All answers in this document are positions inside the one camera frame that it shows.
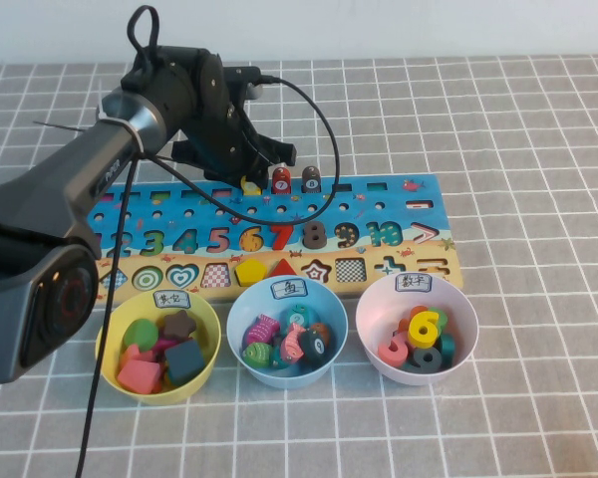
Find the black cable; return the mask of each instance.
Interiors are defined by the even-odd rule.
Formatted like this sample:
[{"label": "black cable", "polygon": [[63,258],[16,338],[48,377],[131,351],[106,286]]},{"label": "black cable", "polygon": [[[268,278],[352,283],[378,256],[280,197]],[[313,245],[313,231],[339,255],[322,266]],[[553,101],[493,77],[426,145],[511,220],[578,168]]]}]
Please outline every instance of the black cable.
[{"label": "black cable", "polygon": [[317,116],[319,117],[319,119],[323,122],[323,125],[326,128],[326,131],[328,132],[328,135],[330,135],[330,140],[332,141],[332,148],[334,150],[334,157],[335,157],[335,178],[334,178],[334,181],[332,183],[332,192],[330,193],[330,196],[328,197],[328,199],[326,200],[326,202],[324,203],[324,205],[321,206],[321,208],[319,210],[317,210],[317,212],[315,212],[314,214],[312,214],[312,215],[310,215],[308,217],[305,217],[305,218],[302,218],[302,219],[297,219],[297,220],[294,220],[294,221],[276,222],[276,221],[266,221],[266,220],[263,220],[263,219],[256,219],[256,218],[254,218],[252,216],[247,216],[245,214],[237,212],[234,209],[231,209],[230,207],[226,206],[222,202],[217,201],[210,194],[208,194],[205,191],[203,191],[199,186],[197,186],[196,184],[194,184],[193,182],[191,182],[190,180],[188,180],[183,174],[181,174],[179,171],[177,171],[174,167],[171,167],[168,164],[166,164],[165,162],[161,161],[162,159],[171,160],[171,158],[165,157],[165,156],[159,156],[159,155],[155,155],[155,156],[149,155],[149,156],[147,156],[147,159],[150,160],[150,161],[152,161],[152,162],[154,162],[155,164],[157,164],[162,169],[168,171],[170,174],[172,174],[173,176],[175,176],[177,179],[179,179],[186,186],[188,186],[190,189],[192,189],[193,191],[195,191],[197,194],[199,194],[201,197],[203,197],[205,200],[207,200],[211,204],[214,204],[219,209],[227,212],[228,214],[232,214],[233,216],[235,216],[235,217],[237,217],[239,219],[242,219],[242,220],[248,221],[248,222],[252,222],[253,224],[259,224],[259,225],[262,225],[262,226],[294,226],[294,225],[297,225],[297,224],[303,224],[303,223],[306,223],[308,221],[312,221],[312,220],[316,219],[317,217],[319,217],[321,214],[323,214],[325,212],[325,210],[330,206],[330,204],[332,204],[332,201],[335,198],[335,194],[337,193],[337,186],[339,185],[339,177],[340,177],[340,174],[341,174],[341,159],[339,157],[339,146],[337,145],[337,138],[335,137],[335,134],[333,133],[332,128],[330,127],[330,124],[328,123],[328,120],[326,119],[326,117],[324,116],[324,114],[321,112],[321,110],[319,109],[319,107],[299,87],[297,87],[296,85],[294,85],[294,84],[292,84],[292,83],[290,83],[287,80],[284,80],[282,78],[277,78],[277,77],[263,77],[263,79],[264,79],[263,83],[265,83],[267,85],[279,83],[281,85],[285,85],[285,86],[291,88],[297,94],[299,94],[314,109],[314,111],[317,114]]},{"label": "black cable", "polygon": [[[143,12],[149,10],[150,18],[151,18],[151,26],[150,26],[150,37],[149,37],[149,54],[142,46],[138,39],[136,38],[136,24],[140,19],[140,16]],[[129,20],[129,24],[127,25],[127,36],[129,37],[129,41],[133,48],[136,49],[138,55],[143,58],[142,69],[146,72],[149,68],[149,65],[156,65],[157,64],[157,37],[159,36],[159,15],[157,14],[157,10],[155,7],[150,5],[143,5],[135,13],[131,16]]]},{"label": "black cable", "polygon": [[116,243],[113,249],[113,264],[111,265],[111,278],[109,282],[109,294],[107,295],[107,306],[104,311],[104,320],[102,321],[102,333],[100,335],[100,346],[98,347],[98,358],[96,360],[96,369],[93,371],[93,381],[91,382],[91,391],[89,393],[89,402],[87,404],[87,416],[84,420],[84,431],[82,433],[82,444],[80,445],[80,457],[78,458],[78,467],[76,469],[76,478],[82,476],[84,462],[87,457],[87,447],[89,445],[89,434],[91,432],[91,421],[93,419],[93,407],[98,393],[98,384],[100,383],[100,372],[102,370],[102,361],[104,360],[104,349],[107,343],[107,334],[109,333],[109,323],[111,321],[111,310],[113,309],[113,295],[116,290],[116,278],[118,277],[118,266],[120,264],[120,251],[122,250],[122,238],[124,234],[124,223],[127,217],[129,207],[129,197],[131,196],[131,186],[133,178],[138,168],[138,160],[131,161],[129,176],[125,185],[120,208],[120,217],[118,218],[118,230],[116,231]]},{"label": "black cable", "polygon": [[[294,90],[297,94],[299,94],[314,109],[314,111],[316,112],[319,119],[323,122],[323,125],[326,128],[326,131],[328,132],[328,135],[330,136],[330,139],[332,141],[332,148],[334,151],[334,160],[335,160],[335,176],[334,176],[334,181],[332,184],[332,192],[330,193],[330,195],[329,195],[328,199],[326,200],[326,202],[324,203],[324,205],[321,206],[321,208],[319,210],[317,210],[314,214],[312,214],[306,218],[297,219],[294,221],[283,221],[283,222],[274,222],[274,221],[265,221],[262,219],[255,219],[253,217],[241,214],[240,212],[237,212],[237,211],[231,209],[230,207],[222,204],[221,202],[217,201],[211,195],[207,194],[205,191],[203,191],[197,185],[195,185],[190,180],[188,180],[186,177],[184,177],[183,174],[181,174],[179,171],[177,171],[176,169],[174,169],[173,167],[169,166],[168,164],[166,164],[162,161],[162,159],[171,160],[171,158],[165,157],[165,156],[159,156],[159,155],[148,155],[147,159],[154,162],[155,164],[157,164],[159,167],[163,168],[164,170],[168,171],[174,177],[179,179],[183,184],[188,186],[190,189],[195,191],[197,194],[199,194],[201,197],[206,199],[211,204],[214,204],[215,206],[219,207],[223,211],[225,211],[229,214],[232,214],[233,216],[238,217],[242,220],[252,222],[254,224],[264,225],[264,226],[294,226],[297,224],[303,224],[303,223],[311,221],[311,220],[319,217],[321,214],[323,214],[335,198],[335,194],[337,192],[337,186],[339,185],[339,178],[340,178],[340,174],[341,174],[341,160],[340,160],[340,156],[339,156],[339,146],[337,145],[337,138],[335,137],[335,134],[333,133],[332,128],[330,127],[330,124],[328,123],[328,120],[326,119],[324,114],[321,112],[319,107],[312,101],[312,99],[310,97],[308,97],[308,95],[306,95],[301,89],[299,89],[299,87],[288,82],[287,80],[283,80],[283,79],[277,78],[277,77],[263,77],[263,80],[264,81],[262,83],[266,83],[266,84],[278,83],[281,85],[285,85],[285,86],[291,88],[292,90]],[[44,126],[57,127],[60,129],[66,129],[66,130],[71,130],[71,131],[78,131],[78,132],[85,131],[83,128],[80,128],[80,127],[64,126],[61,124],[53,124],[53,123],[44,122],[44,121],[34,120],[33,123],[44,125]],[[111,266],[111,273],[110,273],[111,279],[110,279],[110,283],[109,283],[109,293],[107,295],[107,304],[105,307],[104,320],[102,323],[102,333],[100,335],[100,346],[98,347],[98,358],[96,360],[96,368],[93,372],[93,380],[91,382],[91,390],[89,393],[89,401],[87,404],[87,415],[85,417],[84,431],[82,434],[82,444],[80,446],[80,456],[78,458],[78,467],[76,469],[76,478],[82,477],[82,472],[84,470],[84,463],[85,463],[85,459],[86,459],[86,455],[87,455],[87,448],[89,445],[91,422],[93,420],[93,409],[94,409],[94,405],[95,405],[96,395],[98,393],[98,384],[100,382],[100,373],[102,370],[102,362],[104,359],[104,350],[105,350],[105,346],[106,346],[106,342],[107,342],[107,335],[109,333],[109,323],[111,321],[111,311],[113,309],[113,296],[115,293],[115,283],[116,283],[116,277],[118,275],[118,268],[119,268],[119,263],[120,263],[120,253],[122,250],[122,238],[123,238],[123,234],[124,234],[124,225],[125,225],[125,220],[126,220],[126,216],[127,216],[127,209],[129,206],[129,198],[131,196],[131,186],[133,184],[133,178],[135,176],[137,168],[138,168],[138,160],[134,159],[131,162],[131,167],[129,168],[129,175],[127,177],[127,182],[125,184],[125,189],[124,189],[123,199],[122,199],[122,206],[120,208],[120,217],[118,218],[118,229],[116,231],[116,241],[115,241],[114,252],[113,252],[113,264]]]}]

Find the blue bowl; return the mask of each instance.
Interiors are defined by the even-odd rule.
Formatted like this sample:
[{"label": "blue bowl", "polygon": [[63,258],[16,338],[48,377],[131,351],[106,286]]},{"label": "blue bowl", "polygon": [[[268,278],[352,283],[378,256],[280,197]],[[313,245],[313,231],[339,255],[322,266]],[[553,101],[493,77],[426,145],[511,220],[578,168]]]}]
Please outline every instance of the blue bowl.
[{"label": "blue bowl", "polygon": [[[281,321],[285,311],[294,304],[305,304],[330,326],[331,338],[326,362],[319,368],[300,360],[287,368],[253,368],[241,357],[243,338],[259,314]],[[278,276],[250,286],[230,308],[226,333],[230,349],[248,371],[259,381],[277,388],[300,388],[321,377],[337,358],[348,338],[348,315],[339,298],[330,289],[305,277]]]}]

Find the grid tablecloth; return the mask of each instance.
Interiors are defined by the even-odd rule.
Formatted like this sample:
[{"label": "grid tablecloth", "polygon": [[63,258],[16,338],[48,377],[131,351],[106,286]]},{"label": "grid tablecloth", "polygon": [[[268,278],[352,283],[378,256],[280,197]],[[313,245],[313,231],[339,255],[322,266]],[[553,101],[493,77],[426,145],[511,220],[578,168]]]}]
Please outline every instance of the grid tablecloth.
[{"label": "grid tablecloth", "polygon": [[[349,300],[337,363],[283,391],[237,366],[224,338],[188,403],[139,406],[103,383],[85,475],[598,476],[598,56],[256,64],[322,106],[344,174],[438,176],[478,347],[445,381],[398,385],[369,365]],[[0,66],[0,183],[75,137],[32,120],[91,124],[127,67]],[[293,175],[333,173],[298,96],[267,88],[249,114],[296,144]],[[171,178],[145,163],[137,180]],[[0,386],[0,478],[74,473],[102,313]]]}]

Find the robotic arm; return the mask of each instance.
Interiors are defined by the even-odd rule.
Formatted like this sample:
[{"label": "robotic arm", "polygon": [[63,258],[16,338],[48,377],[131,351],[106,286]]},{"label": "robotic arm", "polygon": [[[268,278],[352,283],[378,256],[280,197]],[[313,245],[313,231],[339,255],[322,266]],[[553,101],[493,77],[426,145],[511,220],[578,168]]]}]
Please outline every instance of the robotic arm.
[{"label": "robotic arm", "polygon": [[[135,24],[152,15],[147,48]],[[16,379],[72,336],[96,300],[100,241],[87,216],[135,158],[157,154],[178,132],[176,162],[239,187],[266,187],[268,166],[296,151],[256,132],[243,106],[263,83],[256,67],[224,68],[203,49],[158,47],[158,18],[129,22],[138,51],[91,128],[17,179],[0,185],[0,383]]]}]

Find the heart shape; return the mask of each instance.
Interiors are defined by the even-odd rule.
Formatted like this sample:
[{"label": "heart shape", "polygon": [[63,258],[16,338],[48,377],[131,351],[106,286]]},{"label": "heart shape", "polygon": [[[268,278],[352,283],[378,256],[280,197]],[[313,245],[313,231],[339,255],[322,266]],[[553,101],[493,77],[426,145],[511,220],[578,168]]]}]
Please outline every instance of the heart shape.
[{"label": "heart shape", "polygon": [[184,289],[192,284],[192,281],[194,281],[198,275],[199,268],[194,264],[188,264],[187,266],[172,266],[166,272],[168,281],[180,289]]}]

